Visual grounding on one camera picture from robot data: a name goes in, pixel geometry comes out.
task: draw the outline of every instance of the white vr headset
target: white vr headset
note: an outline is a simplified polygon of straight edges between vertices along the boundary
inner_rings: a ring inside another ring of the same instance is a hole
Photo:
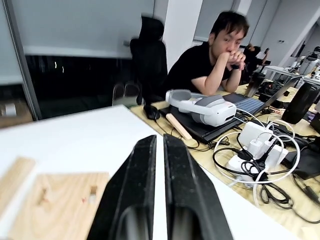
[[[217,127],[232,120],[237,107],[224,100],[221,95],[205,96],[192,93],[186,89],[167,91],[165,100],[179,109],[179,112],[189,114],[197,123]]]

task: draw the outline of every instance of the black mouse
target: black mouse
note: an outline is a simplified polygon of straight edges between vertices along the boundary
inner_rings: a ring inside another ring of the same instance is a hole
[[[145,105],[143,110],[146,114],[146,117],[151,120],[157,120],[160,118],[160,113],[155,106]]]

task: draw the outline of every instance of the white pillar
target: white pillar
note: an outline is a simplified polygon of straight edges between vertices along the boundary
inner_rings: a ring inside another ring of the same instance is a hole
[[[247,15],[252,0],[234,0],[232,10],[242,15]]]
[[[169,0],[154,1],[154,17],[160,19],[165,24]]]
[[[202,1],[168,1],[163,34],[168,71],[181,54],[192,45]]]

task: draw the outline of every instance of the man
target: man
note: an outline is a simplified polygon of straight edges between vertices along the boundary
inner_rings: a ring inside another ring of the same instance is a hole
[[[164,82],[164,92],[188,89],[191,92],[214,95],[220,85],[234,92],[245,67],[240,43],[249,29],[246,17],[233,11],[220,13],[208,42],[185,51],[171,68]]]
[[[245,55],[244,63],[246,64],[247,78],[249,78],[253,74],[258,65],[262,66],[263,64],[265,64],[268,58],[269,48],[265,50],[264,57],[262,59],[257,57],[260,52],[261,47],[253,46],[251,43],[249,43],[248,46],[245,47],[243,54]]]

